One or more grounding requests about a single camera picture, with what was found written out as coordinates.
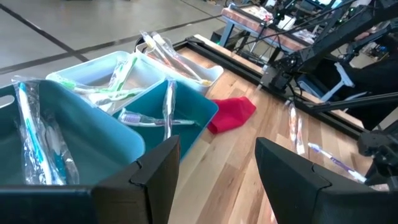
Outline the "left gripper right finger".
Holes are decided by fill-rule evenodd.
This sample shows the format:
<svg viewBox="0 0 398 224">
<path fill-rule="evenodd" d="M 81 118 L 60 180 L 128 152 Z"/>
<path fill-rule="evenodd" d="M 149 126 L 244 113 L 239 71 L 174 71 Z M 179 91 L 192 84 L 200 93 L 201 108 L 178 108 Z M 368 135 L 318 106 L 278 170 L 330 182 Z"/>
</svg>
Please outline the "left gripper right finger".
<svg viewBox="0 0 398 224">
<path fill-rule="evenodd" d="M 397 223 L 397 192 L 377 191 L 266 139 L 254 150 L 278 223 Z"/>
</svg>

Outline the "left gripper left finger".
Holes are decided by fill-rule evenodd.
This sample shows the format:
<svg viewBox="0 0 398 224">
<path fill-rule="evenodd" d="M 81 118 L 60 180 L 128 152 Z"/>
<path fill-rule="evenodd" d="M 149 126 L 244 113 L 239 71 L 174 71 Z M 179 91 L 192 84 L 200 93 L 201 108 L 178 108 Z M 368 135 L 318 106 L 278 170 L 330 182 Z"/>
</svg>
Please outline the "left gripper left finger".
<svg viewBox="0 0 398 224">
<path fill-rule="evenodd" d="M 179 162 L 172 136 L 96 185 L 3 185 L 1 224 L 167 223 Z"/>
</svg>

